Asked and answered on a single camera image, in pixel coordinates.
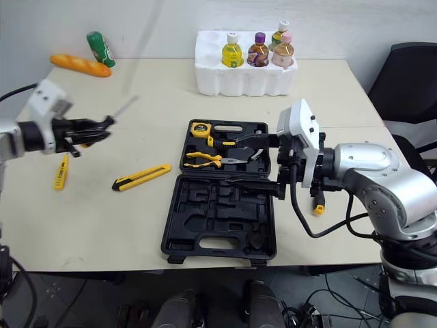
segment wall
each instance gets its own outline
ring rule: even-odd
[[[91,57],[92,30],[116,57],[193,57],[199,29],[269,30],[286,18],[298,58],[347,59],[365,90],[390,45],[437,42],[435,0],[0,1],[0,94],[43,79],[51,54]],[[25,97],[3,102],[0,114],[16,115]]]

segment bottle cap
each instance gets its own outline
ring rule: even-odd
[[[290,43],[292,41],[292,34],[290,32],[284,32],[281,34],[281,42]]]
[[[227,34],[227,43],[234,44],[234,43],[237,43],[237,40],[238,40],[238,34],[237,33],[229,32]]]
[[[257,32],[255,34],[255,43],[264,43],[264,41],[266,41],[266,34]]]
[[[278,30],[281,32],[288,31],[288,25],[289,25],[288,20],[281,20],[279,22]]]

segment table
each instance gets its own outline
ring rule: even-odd
[[[193,118],[266,122],[270,132],[280,110],[305,97],[326,132],[326,146],[370,141],[399,148],[384,127],[345,61],[300,60],[289,96],[209,97],[197,92],[191,59],[118,60],[113,76],[98,79],[54,68],[48,78],[70,95],[69,118],[101,120],[133,94],[140,99],[111,127],[110,139],[70,157],[66,188],[52,188],[62,154],[39,152],[10,161],[0,206],[2,243],[29,271],[127,271],[239,267],[248,260],[187,258],[168,264],[160,251],[188,121]],[[136,68],[132,76],[132,67]],[[125,82],[131,84],[124,91]],[[25,110],[20,119],[27,117]],[[275,180],[277,150],[270,150]],[[173,165],[170,173],[123,193],[113,181],[147,167]],[[268,265],[356,264],[379,262],[379,247],[340,229],[309,238],[288,200],[274,201],[277,256]],[[298,199],[311,228],[320,231],[344,218],[345,192],[326,194],[326,213],[311,215],[308,189]],[[356,202],[352,214],[363,212]],[[368,219],[356,223],[372,230]]]

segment styrofoam container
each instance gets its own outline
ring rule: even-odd
[[[255,31],[237,31],[238,44],[243,52],[244,64],[230,68],[221,62],[221,51],[227,44],[230,31],[199,31],[196,39],[195,71],[197,87],[202,94],[216,96],[277,96],[289,94],[298,70],[298,62],[293,56],[293,64],[283,69],[271,62],[273,53],[269,51],[269,64],[265,67],[250,66],[247,51],[255,42]],[[273,31],[264,32],[268,46]]]

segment purple bottle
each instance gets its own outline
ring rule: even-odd
[[[255,34],[255,44],[249,48],[247,63],[255,67],[264,67],[268,65],[268,48],[264,44],[266,34],[257,32]]]

